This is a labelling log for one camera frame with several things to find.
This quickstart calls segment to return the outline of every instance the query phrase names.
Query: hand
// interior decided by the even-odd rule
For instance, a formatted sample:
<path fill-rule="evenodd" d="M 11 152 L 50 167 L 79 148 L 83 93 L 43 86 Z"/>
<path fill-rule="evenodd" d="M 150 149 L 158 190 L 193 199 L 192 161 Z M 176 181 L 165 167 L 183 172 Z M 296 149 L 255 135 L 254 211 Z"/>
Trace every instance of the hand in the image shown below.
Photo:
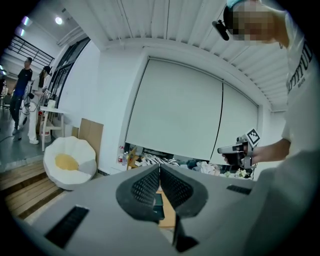
<path fill-rule="evenodd" d="M 243 147 L 243 151 L 244 151 L 244 154 L 247 155 L 247 153 L 248 153 L 248 146 L 247 145 L 245 145 Z M 222 156 L 224 157 L 224 161 L 229 165 L 228 159 L 226 158 L 226 156 L 224 154 Z M 258 162 L 259 162 L 259 148 L 255 147 L 253 149 L 252 164 L 255 165 Z"/>

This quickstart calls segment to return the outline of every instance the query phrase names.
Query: white t-shirt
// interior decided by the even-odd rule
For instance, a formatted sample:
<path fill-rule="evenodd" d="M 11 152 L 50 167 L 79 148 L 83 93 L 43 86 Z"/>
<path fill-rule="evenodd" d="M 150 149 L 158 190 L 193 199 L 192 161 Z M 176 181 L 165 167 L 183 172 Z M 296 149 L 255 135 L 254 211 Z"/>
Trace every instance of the white t-shirt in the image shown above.
<path fill-rule="evenodd" d="M 289 155 L 320 148 L 320 68 L 304 34 L 289 14 L 289 73 L 286 82 L 288 110 L 282 137 L 291 141 Z"/>

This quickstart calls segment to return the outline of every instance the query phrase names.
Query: white desk surface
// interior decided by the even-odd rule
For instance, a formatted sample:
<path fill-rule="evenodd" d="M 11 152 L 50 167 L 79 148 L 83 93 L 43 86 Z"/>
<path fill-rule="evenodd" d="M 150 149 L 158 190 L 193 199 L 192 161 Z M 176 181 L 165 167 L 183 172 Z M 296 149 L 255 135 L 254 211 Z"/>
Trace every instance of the white desk surface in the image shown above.
<path fill-rule="evenodd" d="M 47 106 L 41 106 L 40 107 L 41 111 L 47 111 L 47 112 L 54 112 L 54 113 L 60 113 L 60 114 L 66 114 L 67 112 L 59 109 L 59 108 L 52 108 L 52 107 L 47 107 Z"/>

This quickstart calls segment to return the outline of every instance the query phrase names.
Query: man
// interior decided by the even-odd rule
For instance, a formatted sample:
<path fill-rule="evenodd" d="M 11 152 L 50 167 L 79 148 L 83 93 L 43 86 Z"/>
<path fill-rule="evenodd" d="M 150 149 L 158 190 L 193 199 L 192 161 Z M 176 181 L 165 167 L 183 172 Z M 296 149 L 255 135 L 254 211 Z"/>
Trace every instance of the man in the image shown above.
<path fill-rule="evenodd" d="M 18 75 L 18 80 L 15 82 L 13 89 L 15 89 L 14 94 L 10 101 L 10 113 L 14 120 L 14 130 L 13 135 L 18 133 L 18 124 L 19 124 L 19 111 L 23 96 L 25 94 L 26 87 L 28 82 L 32 78 L 32 70 L 30 68 L 32 58 L 26 58 L 24 62 L 24 69 L 22 69 Z"/>
<path fill-rule="evenodd" d="M 287 49 L 288 100 L 282 139 L 272 145 L 256 147 L 253 164 L 280 161 L 300 151 L 319 149 L 319 64 L 290 14 L 272 9 L 259 0 L 227 0 L 223 19 L 225 27 L 237 40 L 278 42 Z"/>

